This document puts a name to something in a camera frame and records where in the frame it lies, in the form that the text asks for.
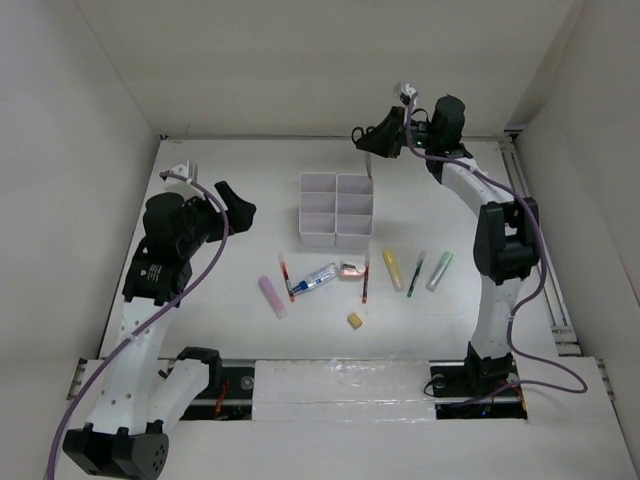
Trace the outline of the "black handled scissors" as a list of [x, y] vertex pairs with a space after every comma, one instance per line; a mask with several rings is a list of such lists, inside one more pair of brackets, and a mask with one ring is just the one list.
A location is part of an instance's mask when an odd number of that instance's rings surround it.
[[374, 127], [372, 125], [367, 127], [356, 126], [351, 131], [352, 143], [354, 144], [356, 149], [361, 151], [364, 155], [365, 173], [369, 181], [373, 181], [371, 152], [364, 147], [359, 147], [358, 143], [360, 142], [362, 137], [368, 135], [373, 129]]

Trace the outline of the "purple highlighter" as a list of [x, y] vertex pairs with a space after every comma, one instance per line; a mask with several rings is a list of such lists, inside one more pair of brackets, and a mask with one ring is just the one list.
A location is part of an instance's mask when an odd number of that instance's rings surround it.
[[285, 305], [269, 278], [267, 276], [261, 276], [258, 280], [258, 285], [276, 317], [278, 319], [284, 319], [287, 316]]

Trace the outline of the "yellow highlighter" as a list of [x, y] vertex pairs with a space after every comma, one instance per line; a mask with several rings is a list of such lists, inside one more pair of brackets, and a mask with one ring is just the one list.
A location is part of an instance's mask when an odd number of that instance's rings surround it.
[[404, 289], [404, 280], [395, 254], [390, 248], [385, 248], [382, 250], [382, 258], [394, 289], [397, 292], [401, 292]]

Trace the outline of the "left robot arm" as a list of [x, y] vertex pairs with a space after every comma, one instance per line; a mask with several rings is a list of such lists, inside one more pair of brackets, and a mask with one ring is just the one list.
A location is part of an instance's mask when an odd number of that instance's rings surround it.
[[197, 195], [166, 192], [145, 204], [144, 235], [125, 276], [117, 344], [78, 394], [98, 377], [99, 399], [81, 428], [61, 422], [55, 444], [84, 473], [111, 479], [156, 479], [169, 452], [169, 433], [193, 400], [229, 390], [218, 351], [186, 347], [164, 378], [157, 362], [169, 326], [185, 297], [212, 272], [192, 275], [191, 259], [205, 243], [224, 247], [248, 231], [257, 208], [225, 181], [212, 191], [196, 181]]

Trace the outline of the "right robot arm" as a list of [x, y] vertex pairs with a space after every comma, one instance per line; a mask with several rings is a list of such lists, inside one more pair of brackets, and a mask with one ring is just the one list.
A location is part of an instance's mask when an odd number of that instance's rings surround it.
[[380, 124], [354, 128], [355, 147], [383, 158], [396, 158], [402, 148], [410, 149], [477, 218], [473, 259], [481, 277], [481, 299], [476, 328], [462, 364], [431, 367], [427, 391], [435, 398], [501, 394], [517, 375], [510, 344], [513, 310], [524, 281], [540, 260], [537, 203], [516, 198], [511, 188], [479, 169], [462, 142], [461, 100], [451, 95], [438, 99], [424, 120], [414, 119], [413, 98], [403, 95], [401, 101]]

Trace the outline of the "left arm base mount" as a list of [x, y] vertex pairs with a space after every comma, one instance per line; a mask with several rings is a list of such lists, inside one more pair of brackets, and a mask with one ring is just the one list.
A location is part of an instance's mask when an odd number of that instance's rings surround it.
[[186, 347], [175, 358], [162, 359], [157, 384], [176, 385], [190, 403], [184, 421], [248, 421], [252, 419], [256, 362], [224, 360], [214, 349]]

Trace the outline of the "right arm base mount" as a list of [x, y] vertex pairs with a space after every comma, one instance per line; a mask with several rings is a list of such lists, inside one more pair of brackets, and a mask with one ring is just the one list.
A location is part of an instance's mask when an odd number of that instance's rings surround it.
[[431, 364], [423, 393], [436, 399], [437, 420], [521, 419], [528, 414], [513, 356], [481, 359], [468, 345], [461, 364]]

